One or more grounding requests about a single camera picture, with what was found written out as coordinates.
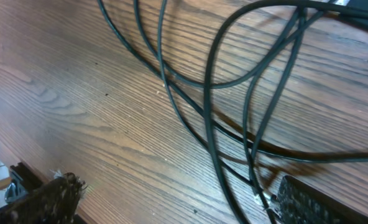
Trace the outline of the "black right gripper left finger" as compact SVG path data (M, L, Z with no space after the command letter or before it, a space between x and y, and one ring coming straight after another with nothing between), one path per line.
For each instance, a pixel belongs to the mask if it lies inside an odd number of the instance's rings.
M86 224L77 214L85 182L69 172L0 208L0 224Z

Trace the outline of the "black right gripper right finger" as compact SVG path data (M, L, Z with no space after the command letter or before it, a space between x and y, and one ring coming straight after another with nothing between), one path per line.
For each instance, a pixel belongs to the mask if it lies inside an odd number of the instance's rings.
M286 175L277 194L284 224L368 224L368 216Z

